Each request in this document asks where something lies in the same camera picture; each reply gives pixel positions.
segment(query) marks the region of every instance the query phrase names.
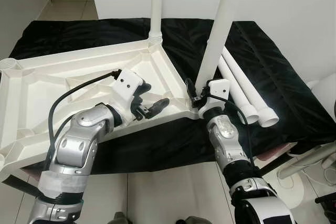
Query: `black fabric cover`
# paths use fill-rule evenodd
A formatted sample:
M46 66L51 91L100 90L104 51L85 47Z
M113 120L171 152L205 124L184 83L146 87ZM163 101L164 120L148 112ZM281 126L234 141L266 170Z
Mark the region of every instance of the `black fabric cover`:
M34 21L10 56L25 59L146 39L149 24L145 18ZM162 20L163 48L182 79L196 80L212 24L202 19ZM335 140L334 121L255 22L234 22L226 47L280 117L269 128L250 126L254 155L287 142L310 148ZM244 126L229 106L225 112L246 150ZM101 143L92 173L153 171L213 160L205 122L183 118Z

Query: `white plastic tube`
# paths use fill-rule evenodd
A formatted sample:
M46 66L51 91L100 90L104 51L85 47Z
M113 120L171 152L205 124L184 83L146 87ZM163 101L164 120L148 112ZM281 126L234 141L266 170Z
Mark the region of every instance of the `white plastic tube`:
M223 78L230 81L230 94L237 107L240 108L240 110L246 117L247 123L251 124L257 122L259 119L257 110L247 100L244 92L240 88L237 80L235 79L234 75L232 74L231 70L229 69L222 56L219 59L218 68ZM241 122L244 123L244 120L241 117L240 113L238 113L238 116Z
M239 83L239 86L243 90L249 102L256 108L259 119L258 122L261 127L270 127L279 121L279 117L276 115L273 109L271 109L264 102L258 91L246 77L242 69L234 60L230 52L224 47L222 55L227 65L230 67L233 75Z
M197 94L201 93L203 86L215 74L238 3L239 0L220 0L219 2L215 21L195 84Z
M151 30L149 32L149 42L151 44L162 42L161 13L162 0L152 0Z
M325 146L317 149L313 153L303 157L302 159L298 160L297 162L289 165L288 167L280 170L278 172L278 177L280 179L285 179L289 177L290 175L297 173L300 170L303 170L304 168L307 168L311 164L316 163L317 161L328 157L329 155L336 152L336 142L332 142L329 144L326 144Z

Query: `white plastic part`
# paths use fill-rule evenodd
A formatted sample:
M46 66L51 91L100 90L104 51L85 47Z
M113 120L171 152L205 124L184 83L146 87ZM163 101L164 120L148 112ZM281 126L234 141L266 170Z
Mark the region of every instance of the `white plastic part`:
M123 69L112 86L115 103L111 105L119 112L125 125L130 124L134 119L131 104L135 91L142 83L142 78L136 73L129 69Z
M293 214L290 212L285 203L278 197L260 197L245 200L252 205L253 210L251 211L253 211L254 215L258 218L258 223L267 223L265 221L266 219L275 216L289 216L291 223L295 223Z
M219 58L218 68L223 78L230 81L230 94L237 107L240 108L240 110L246 117L247 123L251 124L257 122L259 119L258 112L247 100L244 92L240 88L236 78L232 74L231 70L229 69L228 65L226 64L222 56ZM244 120L241 117L240 113L238 113L238 116L241 122L244 123Z
M253 87L252 83L246 77L242 69L234 60L230 52L224 47L222 56L225 62L230 67L233 75L239 83L239 86L243 90L249 102L256 108L259 119L258 122L261 127L270 127L279 121L279 117L276 115L273 109L271 109L264 102L258 91Z
M336 161L336 153L329 155L321 164L323 169L327 169Z
M230 82L226 79L220 79L220 80L213 80L209 82L210 87L210 94L215 95L220 98L224 98L227 100L229 96L229 90L230 90ZM208 97L206 100L206 103L203 107L200 108L198 111L199 118L203 118L204 112L211 108L220 107L222 110L224 109L225 102Z
M0 178L43 161L49 148L47 118L53 102L67 90L112 70L130 69L152 88L141 95L150 107L162 98L169 105L157 116L131 121L104 141L179 118L198 119L185 84L161 44L148 40L18 60L21 69L2 70L0 82ZM118 103L112 77L64 99L54 114L54 131L68 116L103 102Z
M196 80L196 92L200 94L207 80L211 80L218 66L224 43L229 34L239 0L220 0L207 47Z
M161 14L162 0L152 0L151 30L149 32L149 42L151 44L162 42Z
M336 152L336 142L332 142L329 144L324 145L323 147L317 149L313 153L303 157L302 159L298 160L297 162L285 167L284 169L280 170L278 175L280 179L287 178L288 176L307 168L311 164L316 163L317 161L328 157L329 155Z
M0 60L0 72L4 72L6 70L19 70L21 69L21 67L19 66L19 64L17 63L16 59L13 58L6 58L3 60Z

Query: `white cable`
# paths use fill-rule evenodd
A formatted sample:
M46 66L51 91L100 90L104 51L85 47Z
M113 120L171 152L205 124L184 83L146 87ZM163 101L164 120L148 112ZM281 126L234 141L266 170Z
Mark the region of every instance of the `white cable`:
M323 183L323 182L320 182L320 181L317 181L317 180L315 180L315 179L313 179L312 177L310 177L304 170L302 170L302 172L311 180L311 181L314 181L315 183L317 183L317 184L320 184L320 185L322 185L322 186L329 186L329 187L333 187L333 186L331 186L331 185L328 185L328 184L326 184L326 183Z
M300 168L306 168L306 167L309 167L309 166L312 166L312 165L316 165L320 162L321 160L318 160L317 162L315 163L312 163L312 164L308 164L308 165L303 165L303 166L298 166L298 165L290 165L290 166L294 166L294 167L300 167ZM281 180L279 178L279 173L277 173L277 181L278 181L278 184L280 187L282 187L283 189L292 189L294 187L294 180L293 180L293 177L292 176L289 176L291 181L292 181L292 185L290 187L285 187L281 184Z

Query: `robot forearm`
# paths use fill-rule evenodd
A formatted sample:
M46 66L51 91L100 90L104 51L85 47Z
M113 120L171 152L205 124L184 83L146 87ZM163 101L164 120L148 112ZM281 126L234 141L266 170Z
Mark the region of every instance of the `robot forearm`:
M35 200L29 224L72 223L79 218L98 143L121 123L115 109L105 104L72 117L69 130L57 142L49 170L41 174L40 195Z
M236 223L295 223L287 206L253 167L238 142L238 131L226 115L208 124L210 141L235 206Z

